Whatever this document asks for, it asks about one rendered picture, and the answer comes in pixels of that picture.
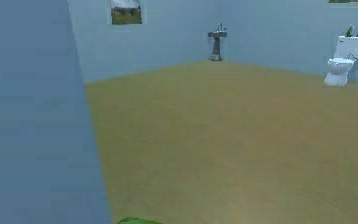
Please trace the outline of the framed landscape picture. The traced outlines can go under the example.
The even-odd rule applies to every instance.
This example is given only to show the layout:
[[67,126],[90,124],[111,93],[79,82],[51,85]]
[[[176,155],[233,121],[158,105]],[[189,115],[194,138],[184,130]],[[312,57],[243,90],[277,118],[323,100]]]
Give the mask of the framed landscape picture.
[[142,24],[141,0],[109,0],[111,24]]

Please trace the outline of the grey pedestal sink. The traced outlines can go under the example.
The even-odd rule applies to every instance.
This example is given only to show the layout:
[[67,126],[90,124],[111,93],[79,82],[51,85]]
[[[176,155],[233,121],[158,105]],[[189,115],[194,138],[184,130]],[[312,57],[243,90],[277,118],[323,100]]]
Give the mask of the grey pedestal sink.
[[221,22],[217,24],[215,31],[209,32],[208,37],[214,40],[212,53],[209,56],[210,61],[222,61],[221,56],[221,39],[227,37],[227,28]]

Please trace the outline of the green cloth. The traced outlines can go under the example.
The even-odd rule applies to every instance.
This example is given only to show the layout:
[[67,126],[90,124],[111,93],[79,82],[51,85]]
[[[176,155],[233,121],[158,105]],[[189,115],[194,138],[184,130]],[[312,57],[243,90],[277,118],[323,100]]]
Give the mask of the green cloth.
[[137,217],[125,217],[121,219],[117,224],[162,224],[155,220],[148,220]]

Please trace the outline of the white toilet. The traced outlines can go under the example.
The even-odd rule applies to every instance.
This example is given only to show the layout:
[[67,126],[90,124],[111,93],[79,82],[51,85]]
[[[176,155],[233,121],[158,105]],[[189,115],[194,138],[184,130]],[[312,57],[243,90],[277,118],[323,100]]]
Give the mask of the white toilet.
[[357,60],[358,36],[339,36],[333,57],[327,61],[328,73],[324,84],[344,87],[348,83],[348,74]]

